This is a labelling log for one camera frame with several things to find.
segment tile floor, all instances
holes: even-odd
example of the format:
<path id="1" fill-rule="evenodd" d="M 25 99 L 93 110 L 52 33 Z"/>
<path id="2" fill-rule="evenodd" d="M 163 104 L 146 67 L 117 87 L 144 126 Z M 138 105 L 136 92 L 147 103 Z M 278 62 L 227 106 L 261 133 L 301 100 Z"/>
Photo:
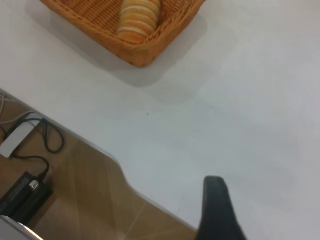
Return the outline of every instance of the tile floor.
<path id="1" fill-rule="evenodd" d="M 1 121 L 24 111 L 24 107 L 8 102 Z M 29 224 L 44 240 L 195 239 L 193 230 L 132 191 L 113 160 L 64 134 L 66 146 L 57 155 L 46 151 L 36 131 L 19 149 L 20 155 L 41 155 L 51 164 L 46 180 L 54 194 Z M 59 144 L 54 132 L 50 144 Z M 38 160 L 0 156 L 0 197 L 25 171 L 39 174 L 44 167 Z"/>

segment bread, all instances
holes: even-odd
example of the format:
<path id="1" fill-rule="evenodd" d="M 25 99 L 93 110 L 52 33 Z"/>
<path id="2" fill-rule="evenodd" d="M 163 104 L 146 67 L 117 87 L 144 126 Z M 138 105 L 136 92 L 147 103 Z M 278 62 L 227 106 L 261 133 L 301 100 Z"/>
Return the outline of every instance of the bread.
<path id="1" fill-rule="evenodd" d="M 161 0 L 124 0 L 116 35 L 130 42 L 143 42 L 158 27 Z"/>

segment white table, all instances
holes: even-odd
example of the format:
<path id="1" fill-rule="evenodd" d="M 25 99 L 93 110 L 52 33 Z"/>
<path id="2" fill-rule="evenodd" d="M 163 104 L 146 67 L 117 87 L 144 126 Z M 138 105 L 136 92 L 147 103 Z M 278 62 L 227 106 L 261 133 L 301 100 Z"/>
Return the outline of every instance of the white table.
<path id="1" fill-rule="evenodd" d="M 208 0 L 146 69 L 38 0 L 0 1 L 0 88 L 197 227 L 223 177 L 250 240 L 320 237 L 320 3 Z"/>

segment white power strip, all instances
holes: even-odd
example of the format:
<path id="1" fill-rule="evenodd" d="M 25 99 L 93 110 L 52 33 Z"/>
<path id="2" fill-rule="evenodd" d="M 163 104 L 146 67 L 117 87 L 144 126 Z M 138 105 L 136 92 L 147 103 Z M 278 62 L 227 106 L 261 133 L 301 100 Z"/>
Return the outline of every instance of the white power strip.
<path id="1" fill-rule="evenodd" d="M 42 119 L 43 117 L 36 113 L 31 113 L 26 119 Z M 14 150 L 22 143 L 22 141 L 35 129 L 40 121 L 30 121 L 22 123 L 10 136 L 1 144 L 0 155 L 9 158 Z"/>

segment power adapter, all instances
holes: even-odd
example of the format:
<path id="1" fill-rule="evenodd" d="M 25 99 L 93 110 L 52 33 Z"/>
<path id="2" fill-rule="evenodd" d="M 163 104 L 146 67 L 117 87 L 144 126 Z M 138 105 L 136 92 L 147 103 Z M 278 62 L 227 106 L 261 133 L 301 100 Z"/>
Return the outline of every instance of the power adapter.
<path id="1" fill-rule="evenodd" d="M 37 177 L 25 172 L 0 200 L 0 216 L 27 225 L 52 195 L 51 189 Z"/>

